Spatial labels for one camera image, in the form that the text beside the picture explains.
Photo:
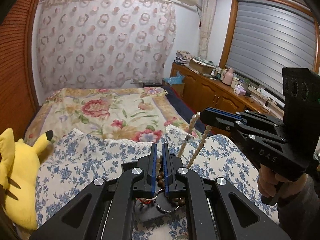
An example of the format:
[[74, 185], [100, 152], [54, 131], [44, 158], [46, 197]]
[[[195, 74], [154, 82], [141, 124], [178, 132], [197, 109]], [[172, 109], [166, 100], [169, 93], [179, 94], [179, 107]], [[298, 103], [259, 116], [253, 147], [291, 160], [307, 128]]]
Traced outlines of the right hand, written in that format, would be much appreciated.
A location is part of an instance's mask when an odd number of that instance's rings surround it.
[[274, 197], [277, 192], [276, 185], [282, 182], [288, 186], [284, 193], [280, 194], [280, 198], [284, 199], [300, 193], [306, 185], [307, 179], [308, 175], [303, 174], [297, 181], [289, 181], [283, 176], [274, 173], [268, 167], [260, 165], [258, 189], [264, 197]]

